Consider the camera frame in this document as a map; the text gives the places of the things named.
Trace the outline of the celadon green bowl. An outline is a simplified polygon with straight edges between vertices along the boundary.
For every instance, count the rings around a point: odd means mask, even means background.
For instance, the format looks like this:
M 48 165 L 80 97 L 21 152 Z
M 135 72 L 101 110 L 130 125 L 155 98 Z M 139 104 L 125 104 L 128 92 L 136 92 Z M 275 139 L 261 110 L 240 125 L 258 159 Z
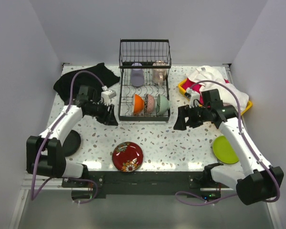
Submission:
M 156 114 L 163 115 L 170 109 L 170 101 L 164 96 L 159 94 L 156 99 Z

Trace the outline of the white pink bowl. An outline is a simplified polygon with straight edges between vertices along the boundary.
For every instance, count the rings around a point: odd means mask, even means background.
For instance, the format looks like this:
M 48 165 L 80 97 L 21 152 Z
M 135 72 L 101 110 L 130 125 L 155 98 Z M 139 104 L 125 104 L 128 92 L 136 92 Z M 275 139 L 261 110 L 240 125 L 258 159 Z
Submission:
M 133 115 L 139 114 L 144 109 L 144 100 L 137 94 L 133 95 Z

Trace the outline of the leaf patterned bowl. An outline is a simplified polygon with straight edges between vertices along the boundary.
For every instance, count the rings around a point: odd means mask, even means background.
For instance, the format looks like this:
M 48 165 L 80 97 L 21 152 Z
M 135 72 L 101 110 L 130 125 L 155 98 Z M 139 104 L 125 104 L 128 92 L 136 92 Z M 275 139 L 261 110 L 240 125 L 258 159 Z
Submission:
M 150 115 L 155 110 L 155 107 L 155 98 L 150 94 L 146 94 L 144 98 L 144 114 Z

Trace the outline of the red floral plate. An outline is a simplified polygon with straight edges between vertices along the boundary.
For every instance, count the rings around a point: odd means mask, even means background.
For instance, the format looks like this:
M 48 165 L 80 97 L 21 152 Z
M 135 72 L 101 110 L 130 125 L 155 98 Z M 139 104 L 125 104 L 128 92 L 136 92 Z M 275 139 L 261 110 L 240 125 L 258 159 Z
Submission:
M 112 153 L 113 165 L 122 172 L 134 172 L 143 163 L 143 151 L 134 142 L 120 143 Z

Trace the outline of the black wire dish rack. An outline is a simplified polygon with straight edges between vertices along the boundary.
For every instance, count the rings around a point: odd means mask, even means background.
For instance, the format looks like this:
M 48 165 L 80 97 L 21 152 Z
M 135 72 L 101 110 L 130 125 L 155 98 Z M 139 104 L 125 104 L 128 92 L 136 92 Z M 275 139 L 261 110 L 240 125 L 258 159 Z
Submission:
M 162 86 L 153 82 L 153 63 L 163 61 L 167 63 L 167 77 Z M 133 95 L 137 94 L 144 100 L 146 94 L 155 98 L 159 94 L 167 99 L 169 95 L 168 74 L 172 66 L 170 43 L 168 39 L 121 39 L 119 46 L 119 68 L 121 71 L 120 96 L 118 103 L 118 117 L 121 121 L 151 121 L 167 122 L 170 118 L 170 110 L 163 115 L 144 114 L 144 109 L 139 114 L 133 114 Z M 144 84 L 140 87 L 132 86 L 130 81 L 131 69 L 141 68 L 144 73 Z

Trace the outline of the pink marbled mug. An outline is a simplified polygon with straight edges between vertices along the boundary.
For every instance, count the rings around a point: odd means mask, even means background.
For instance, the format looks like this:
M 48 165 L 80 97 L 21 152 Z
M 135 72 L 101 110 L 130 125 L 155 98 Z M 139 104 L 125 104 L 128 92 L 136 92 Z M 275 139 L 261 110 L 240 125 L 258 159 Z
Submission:
M 168 69 L 165 68 L 167 66 L 167 63 L 163 61 L 156 61 L 153 63 L 153 68 L 152 69 L 152 79 L 155 84 L 158 86 L 162 86 L 166 77 L 167 77 L 167 72 Z

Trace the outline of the lavender plastic cup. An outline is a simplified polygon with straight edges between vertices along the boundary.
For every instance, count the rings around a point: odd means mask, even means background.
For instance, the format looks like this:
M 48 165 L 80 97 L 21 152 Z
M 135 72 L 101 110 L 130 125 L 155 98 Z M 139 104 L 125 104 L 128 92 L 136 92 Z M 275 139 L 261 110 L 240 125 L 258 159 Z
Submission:
M 132 68 L 130 81 L 132 86 L 140 87 L 144 84 L 144 73 L 141 68 Z

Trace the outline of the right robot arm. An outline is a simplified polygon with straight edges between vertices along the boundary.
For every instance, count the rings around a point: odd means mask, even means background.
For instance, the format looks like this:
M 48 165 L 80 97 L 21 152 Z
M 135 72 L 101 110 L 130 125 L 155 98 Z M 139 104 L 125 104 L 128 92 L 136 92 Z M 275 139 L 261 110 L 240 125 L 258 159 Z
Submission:
M 277 201 L 284 177 L 281 167 L 272 166 L 262 155 L 243 127 L 240 113 L 232 105 L 224 105 L 217 89 L 203 92 L 202 98 L 202 106 L 191 102 L 178 107 L 174 130 L 184 131 L 211 122 L 230 143 L 242 171 L 234 172 L 222 163 L 210 164 L 205 166 L 198 183 L 207 187 L 221 183 L 232 188 L 245 205 Z

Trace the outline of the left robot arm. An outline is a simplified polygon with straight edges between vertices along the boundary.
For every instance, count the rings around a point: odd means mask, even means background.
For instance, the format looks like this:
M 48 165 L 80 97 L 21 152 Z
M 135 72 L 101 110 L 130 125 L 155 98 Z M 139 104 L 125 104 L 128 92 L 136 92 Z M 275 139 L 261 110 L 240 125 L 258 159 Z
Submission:
M 78 94 L 71 96 L 54 122 L 38 136 L 30 136 L 26 143 L 26 170 L 29 174 L 54 178 L 71 177 L 74 184 L 84 187 L 89 183 L 88 168 L 84 164 L 67 162 L 63 143 L 73 127 L 86 115 L 104 125 L 117 126 L 114 90 L 102 88 L 101 99 L 93 100 L 93 88 L 82 85 Z

